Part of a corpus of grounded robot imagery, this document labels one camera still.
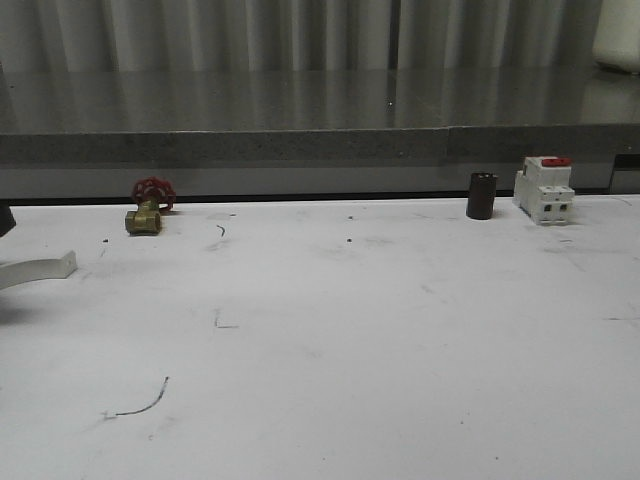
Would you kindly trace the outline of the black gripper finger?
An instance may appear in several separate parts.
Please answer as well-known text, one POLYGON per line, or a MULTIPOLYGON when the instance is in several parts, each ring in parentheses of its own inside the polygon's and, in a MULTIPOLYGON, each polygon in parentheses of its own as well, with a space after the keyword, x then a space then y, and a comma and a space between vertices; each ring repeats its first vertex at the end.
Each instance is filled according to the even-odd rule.
POLYGON ((15 227, 15 218, 6 203, 0 204, 0 236, 6 235, 15 227))

